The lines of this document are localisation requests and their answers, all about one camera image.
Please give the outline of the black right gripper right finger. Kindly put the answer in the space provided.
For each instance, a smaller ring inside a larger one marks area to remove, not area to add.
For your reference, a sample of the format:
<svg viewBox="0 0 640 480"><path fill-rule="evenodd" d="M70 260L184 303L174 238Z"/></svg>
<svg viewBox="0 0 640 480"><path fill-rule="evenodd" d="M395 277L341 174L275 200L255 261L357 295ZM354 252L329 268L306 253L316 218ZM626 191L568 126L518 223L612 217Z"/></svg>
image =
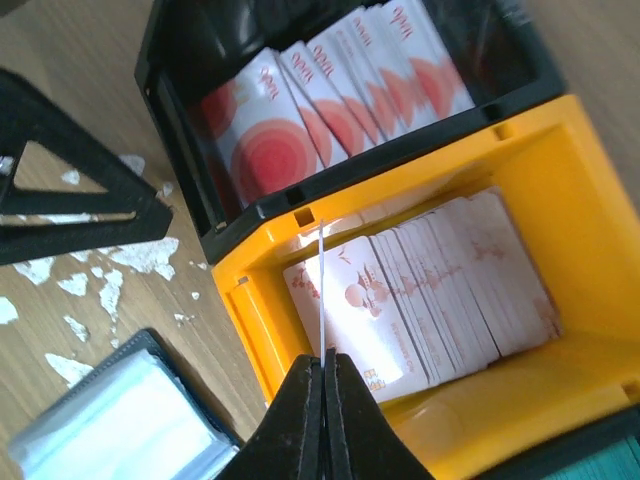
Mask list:
<svg viewBox="0 0 640 480"><path fill-rule="evenodd" d="M324 363L326 479L431 479L397 437L354 362L330 349Z"/></svg>

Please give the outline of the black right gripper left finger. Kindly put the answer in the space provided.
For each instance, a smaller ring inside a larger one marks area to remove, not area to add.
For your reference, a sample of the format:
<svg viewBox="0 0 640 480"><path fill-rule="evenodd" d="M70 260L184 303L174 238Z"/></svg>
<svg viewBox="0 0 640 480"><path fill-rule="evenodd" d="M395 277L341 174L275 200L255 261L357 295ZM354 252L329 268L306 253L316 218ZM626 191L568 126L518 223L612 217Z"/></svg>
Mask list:
<svg viewBox="0 0 640 480"><path fill-rule="evenodd" d="M262 422L220 479L320 479L323 427L320 360L300 355Z"/></svg>

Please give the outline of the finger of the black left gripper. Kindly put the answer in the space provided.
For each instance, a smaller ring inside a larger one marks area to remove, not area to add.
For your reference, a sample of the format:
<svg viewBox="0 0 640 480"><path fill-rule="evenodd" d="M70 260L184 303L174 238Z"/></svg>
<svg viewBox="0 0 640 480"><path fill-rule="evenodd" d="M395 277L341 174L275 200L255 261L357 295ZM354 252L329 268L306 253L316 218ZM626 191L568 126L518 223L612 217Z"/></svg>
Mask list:
<svg viewBox="0 0 640 480"><path fill-rule="evenodd" d="M101 193L29 190L14 177L34 142L103 187ZM75 251L155 241L173 218L156 191L24 77L1 72L1 212L4 215L110 214L112 220L7 225L4 265Z"/></svg>

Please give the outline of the blue card holder wallet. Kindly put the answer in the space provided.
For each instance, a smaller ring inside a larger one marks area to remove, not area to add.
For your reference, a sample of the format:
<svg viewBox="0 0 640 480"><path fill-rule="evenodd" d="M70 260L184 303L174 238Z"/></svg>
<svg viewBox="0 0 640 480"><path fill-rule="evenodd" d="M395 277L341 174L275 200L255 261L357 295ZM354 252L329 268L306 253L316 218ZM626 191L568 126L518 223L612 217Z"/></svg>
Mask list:
<svg viewBox="0 0 640 480"><path fill-rule="evenodd" d="M9 443L26 479L214 479L241 449L152 329Z"/></svg>

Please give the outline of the white blossom VIP card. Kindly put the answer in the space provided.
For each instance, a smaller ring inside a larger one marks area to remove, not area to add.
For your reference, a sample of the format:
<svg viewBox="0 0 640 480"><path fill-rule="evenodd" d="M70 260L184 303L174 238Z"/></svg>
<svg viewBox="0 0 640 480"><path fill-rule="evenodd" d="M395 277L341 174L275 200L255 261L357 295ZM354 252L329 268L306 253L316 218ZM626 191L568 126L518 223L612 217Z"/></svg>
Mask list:
<svg viewBox="0 0 640 480"><path fill-rule="evenodd" d="M320 366L324 371L326 362L326 321L325 321L325 288L324 288L324 276L325 276L325 240L324 240L324 220L320 220L319 223L319 237L318 237L318 292L319 292L319 346L320 346Z"/></svg>

